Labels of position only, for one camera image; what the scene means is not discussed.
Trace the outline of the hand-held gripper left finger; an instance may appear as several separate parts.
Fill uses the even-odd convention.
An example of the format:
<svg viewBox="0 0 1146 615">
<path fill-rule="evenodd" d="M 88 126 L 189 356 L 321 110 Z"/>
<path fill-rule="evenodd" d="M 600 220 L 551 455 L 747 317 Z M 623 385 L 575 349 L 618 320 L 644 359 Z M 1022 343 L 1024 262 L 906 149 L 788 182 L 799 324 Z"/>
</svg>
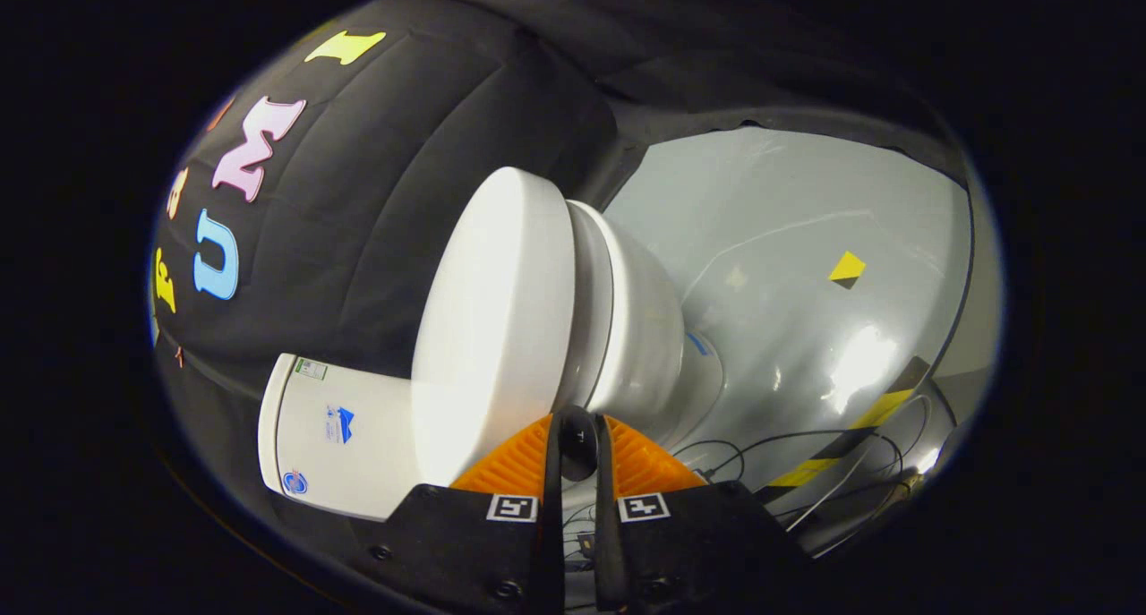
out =
<svg viewBox="0 0 1146 615">
<path fill-rule="evenodd" d="M 415 484 L 352 570 L 414 612 L 560 614 L 560 428 L 547 413 L 452 484 Z"/>
</svg>

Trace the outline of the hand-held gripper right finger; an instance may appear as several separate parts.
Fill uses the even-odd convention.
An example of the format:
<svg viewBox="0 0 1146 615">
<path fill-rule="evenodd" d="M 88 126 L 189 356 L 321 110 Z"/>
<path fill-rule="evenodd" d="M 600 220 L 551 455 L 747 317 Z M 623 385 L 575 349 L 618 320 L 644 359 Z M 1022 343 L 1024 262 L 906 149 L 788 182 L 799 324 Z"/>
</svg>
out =
<svg viewBox="0 0 1146 615">
<path fill-rule="evenodd" d="M 594 429 L 597 612 L 752 614 L 796 594 L 808 555 L 745 484 L 705 482 L 610 416 Z"/>
</svg>

